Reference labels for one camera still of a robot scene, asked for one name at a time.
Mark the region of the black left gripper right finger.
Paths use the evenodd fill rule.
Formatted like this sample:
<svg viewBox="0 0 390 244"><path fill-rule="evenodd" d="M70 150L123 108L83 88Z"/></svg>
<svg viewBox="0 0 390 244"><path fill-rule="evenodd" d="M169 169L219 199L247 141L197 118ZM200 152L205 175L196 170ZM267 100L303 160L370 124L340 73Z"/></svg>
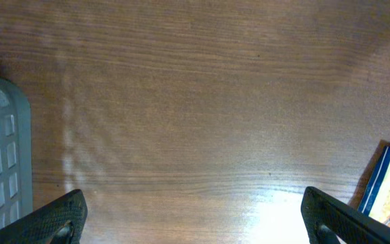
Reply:
<svg viewBox="0 0 390 244"><path fill-rule="evenodd" d="M390 244L389 227L313 186L305 189L301 215L311 244Z"/></svg>

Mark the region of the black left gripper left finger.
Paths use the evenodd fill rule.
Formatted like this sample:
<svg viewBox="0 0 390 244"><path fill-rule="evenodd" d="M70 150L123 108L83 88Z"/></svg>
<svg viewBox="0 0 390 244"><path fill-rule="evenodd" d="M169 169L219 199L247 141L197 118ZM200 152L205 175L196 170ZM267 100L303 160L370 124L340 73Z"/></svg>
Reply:
<svg viewBox="0 0 390 244"><path fill-rule="evenodd" d="M79 244L88 208L82 190L72 190L0 230L0 243Z"/></svg>

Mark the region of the grey plastic mesh basket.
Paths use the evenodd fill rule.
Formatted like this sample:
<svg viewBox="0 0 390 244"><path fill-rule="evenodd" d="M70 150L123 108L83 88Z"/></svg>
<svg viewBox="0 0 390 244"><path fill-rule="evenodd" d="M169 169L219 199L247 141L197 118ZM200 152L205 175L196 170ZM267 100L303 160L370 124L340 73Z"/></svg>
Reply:
<svg viewBox="0 0 390 244"><path fill-rule="evenodd" d="M0 79L0 229L33 210L30 103Z"/></svg>

